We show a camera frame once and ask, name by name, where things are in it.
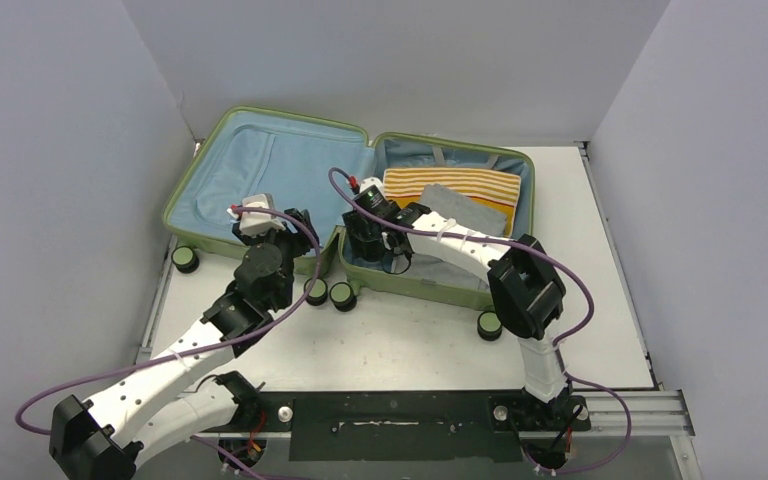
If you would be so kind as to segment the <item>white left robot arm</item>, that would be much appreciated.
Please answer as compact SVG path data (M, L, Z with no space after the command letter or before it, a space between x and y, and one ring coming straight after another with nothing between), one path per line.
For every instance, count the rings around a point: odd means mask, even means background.
M321 248L305 210L234 206L230 213L247 249L226 291L162 355L54 408L49 453L68 478L130 479L193 435L257 421L254 386L237 371L215 371L256 344L275 325L274 313L297 309L294 261Z

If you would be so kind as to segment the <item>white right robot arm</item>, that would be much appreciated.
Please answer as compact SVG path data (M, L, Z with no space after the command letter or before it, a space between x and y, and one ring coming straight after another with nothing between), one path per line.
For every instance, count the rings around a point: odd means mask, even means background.
M541 428L561 420L567 380L547 329L563 311L566 287L540 242L528 234L512 241L470 230L416 202L401 207L376 185L354 201L342 219L356 256L367 262L430 256L487 284L497 319L520 342L528 419Z

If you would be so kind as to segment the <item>yellow striped towel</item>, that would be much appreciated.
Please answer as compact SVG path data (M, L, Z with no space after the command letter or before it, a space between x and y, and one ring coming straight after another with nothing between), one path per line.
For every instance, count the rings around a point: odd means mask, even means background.
M496 170L465 167L398 167L385 170L384 195L404 207L419 201L428 185L439 184L505 215L503 232L511 234L521 197L520 176Z

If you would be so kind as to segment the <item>green suitcase with blue lining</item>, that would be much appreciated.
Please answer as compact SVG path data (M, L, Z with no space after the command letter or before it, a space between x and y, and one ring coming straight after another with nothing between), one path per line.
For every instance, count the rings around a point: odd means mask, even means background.
M534 225L536 172L525 154L486 145L387 132L370 139L358 126L279 110L237 107L217 124L175 187L162 219L183 243L206 253L239 258L244 245L232 234L227 209L256 194L270 194L274 208L307 210L322 244L325 264L342 264L355 290L404 295L488 309L488 291L457 288L390 275L356 258L343 227L348 204L328 179L339 167L359 178L382 178L398 167L465 167L511 173L523 180L509 237Z

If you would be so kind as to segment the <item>grey cloth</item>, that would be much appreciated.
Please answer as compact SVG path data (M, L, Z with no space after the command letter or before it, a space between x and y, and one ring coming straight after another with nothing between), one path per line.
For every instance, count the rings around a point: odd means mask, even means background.
M418 200L446 219L479 233L502 237L507 216L491 207L479 204L469 197L441 184L426 185ZM445 284L457 288L488 291L484 280L468 271L429 255L415 254L406 275L411 278Z

